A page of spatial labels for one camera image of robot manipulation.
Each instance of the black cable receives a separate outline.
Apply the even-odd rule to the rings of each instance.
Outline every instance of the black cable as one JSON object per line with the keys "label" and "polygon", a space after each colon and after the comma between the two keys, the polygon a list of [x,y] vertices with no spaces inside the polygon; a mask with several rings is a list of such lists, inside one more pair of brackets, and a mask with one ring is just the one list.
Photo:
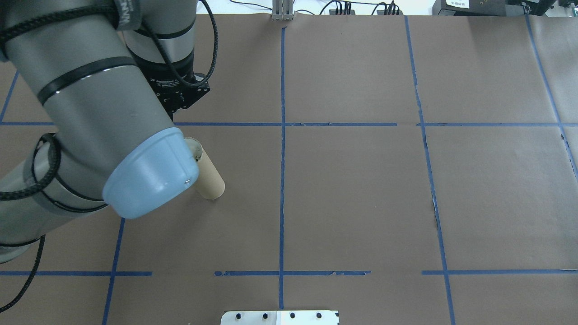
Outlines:
{"label": "black cable", "polygon": [[48,142],[50,144],[48,157],[49,157],[49,168],[43,178],[41,178],[37,183],[32,186],[28,186],[23,190],[11,191],[11,192],[0,192],[0,201],[14,201],[23,198],[30,197],[40,191],[44,190],[56,177],[56,173],[60,167],[61,159],[61,148],[60,143],[55,139],[54,134],[47,133],[40,137],[40,140],[36,143],[36,148],[34,150],[34,155],[32,160],[35,159],[38,150],[40,149],[40,143]]}
{"label": "black cable", "polygon": [[[319,14],[323,14],[323,11],[325,11],[325,9],[333,2],[338,3],[339,7],[341,8],[341,1],[331,0],[323,7],[323,9],[319,12]],[[337,14],[337,4],[335,5],[335,14]]]}
{"label": "black cable", "polygon": [[371,15],[373,15],[373,14],[375,13],[375,11],[377,10],[377,7],[379,7],[379,6],[381,6],[381,5],[384,6],[383,12],[385,12],[385,11],[387,10],[387,3],[385,3],[385,2],[380,2],[380,3],[378,3],[377,5],[375,5],[375,8],[373,8],[373,11],[371,12]]}
{"label": "black cable", "polygon": [[163,47],[163,45],[161,44],[161,41],[158,40],[158,36],[157,34],[155,34],[153,32],[153,30],[150,28],[150,25],[143,20],[142,22],[142,26],[144,27],[144,30],[149,34],[149,36],[153,39],[154,44],[157,46],[157,49],[159,51],[159,53],[162,56],[162,59],[165,61],[166,65],[169,67],[169,70],[171,70],[171,72],[173,73],[174,77],[185,87],[188,88],[197,88],[199,86],[202,86],[203,84],[205,84],[209,78],[211,77],[211,75],[213,74],[213,71],[215,70],[215,65],[217,64],[217,49],[218,49],[218,32],[217,32],[217,22],[215,21],[215,17],[213,15],[213,12],[211,11],[211,8],[209,7],[209,4],[207,3],[206,0],[200,0],[203,5],[205,6],[205,8],[207,9],[207,12],[209,14],[209,18],[211,19],[211,24],[213,25],[213,34],[214,34],[214,45],[213,45],[213,59],[211,61],[211,66],[209,68],[209,71],[207,72],[207,74],[205,75],[205,77],[203,77],[203,79],[199,82],[195,82],[195,83],[189,83],[186,80],[184,80],[179,73],[177,72],[175,66],[173,65],[171,58],[169,58],[168,54],[165,51],[165,48]]}
{"label": "black cable", "polygon": [[299,10],[296,10],[295,12],[308,12],[312,15],[315,15],[314,13],[310,12],[309,10],[305,10],[305,9],[299,9]]}
{"label": "black cable", "polygon": [[69,19],[74,19],[83,16],[89,16],[92,14],[115,14],[116,23],[118,23],[118,11],[114,6],[98,5],[98,6],[86,6],[74,9],[63,10],[60,12],[53,12],[44,14],[42,16],[34,17],[28,20],[18,23],[12,27],[8,27],[0,31],[0,46],[4,47],[4,44],[26,32],[30,32],[33,29],[56,23],[59,21],[65,21]]}
{"label": "black cable", "polygon": [[258,4],[256,4],[256,3],[240,2],[240,1],[234,1],[234,0],[229,0],[229,1],[232,2],[232,3],[238,3],[238,4],[240,4],[240,5],[258,6],[258,7],[261,7],[261,8],[268,9],[268,10],[273,10],[273,8],[269,8],[269,7],[267,7],[267,6],[258,5]]}
{"label": "black cable", "polygon": [[396,6],[395,0],[391,0],[390,7],[387,9],[387,14],[389,15],[394,14],[395,6]]}
{"label": "black cable", "polygon": [[32,283],[32,279],[34,279],[34,276],[38,271],[38,266],[40,265],[40,258],[42,257],[42,250],[44,249],[45,239],[46,235],[42,235],[40,237],[40,243],[38,244],[38,252],[36,253],[36,260],[34,261],[34,266],[32,267],[32,271],[30,271],[30,275],[28,276],[28,279],[24,283],[24,286],[22,287],[22,289],[20,289],[18,295],[16,295],[16,297],[12,299],[11,302],[6,304],[5,306],[0,307],[0,313],[3,313],[8,309],[12,308],[12,306],[16,305],[16,303],[22,298],[26,290],[28,290],[28,287],[30,287],[30,283]]}

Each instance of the white label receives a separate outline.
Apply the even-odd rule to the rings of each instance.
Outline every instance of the white label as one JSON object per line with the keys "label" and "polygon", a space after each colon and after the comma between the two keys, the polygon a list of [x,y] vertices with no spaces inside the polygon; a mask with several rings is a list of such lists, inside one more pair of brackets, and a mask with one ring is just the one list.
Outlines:
{"label": "white label", "polygon": [[226,312],[221,325],[339,325],[338,311]]}
{"label": "white label", "polygon": [[446,5],[469,9],[469,0],[446,0]]}

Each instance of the cardboard tube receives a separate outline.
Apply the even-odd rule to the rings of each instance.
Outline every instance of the cardboard tube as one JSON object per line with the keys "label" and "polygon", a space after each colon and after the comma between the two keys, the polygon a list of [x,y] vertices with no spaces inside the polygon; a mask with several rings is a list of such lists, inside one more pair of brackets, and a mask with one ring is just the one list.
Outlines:
{"label": "cardboard tube", "polygon": [[193,138],[185,138],[185,141],[199,165],[199,178],[192,186],[203,198],[215,200],[225,192],[225,181],[223,181],[201,143]]}

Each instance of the light blue joint cap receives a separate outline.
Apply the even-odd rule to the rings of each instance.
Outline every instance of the light blue joint cap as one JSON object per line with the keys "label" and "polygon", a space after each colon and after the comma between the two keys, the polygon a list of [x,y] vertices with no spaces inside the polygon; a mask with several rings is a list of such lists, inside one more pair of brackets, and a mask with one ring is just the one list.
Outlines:
{"label": "light blue joint cap", "polygon": [[123,218],[145,215],[188,189],[199,176],[197,162],[176,127],[141,143],[114,169],[102,190]]}

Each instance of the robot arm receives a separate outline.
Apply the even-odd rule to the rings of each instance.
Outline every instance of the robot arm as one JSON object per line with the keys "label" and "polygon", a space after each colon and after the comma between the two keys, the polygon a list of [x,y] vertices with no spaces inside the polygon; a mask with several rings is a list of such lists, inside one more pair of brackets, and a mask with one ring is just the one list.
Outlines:
{"label": "robot arm", "polygon": [[[144,215],[198,177],[191,150],[171,120],[174,111],[209,90],[198,82],[202,75],[192,71],[197,0],[115,3],[118,27],[135,28],[146,21],[181,78],[198,87],[184,87],[166,71],[147,32],[124,31],[124,44],[102,14],[46,24],[7,41],[4,54],[58,127],[55,139],[61,148],[57,175],[42,191],[19,200],[6,195],[46,174],[54,162],[54,144],[40,146],[0,180],[0,263],[22,254],[41,235],[106,204],[124,218]],[[95,5],[114,4],[3,2],[0,29]]]}

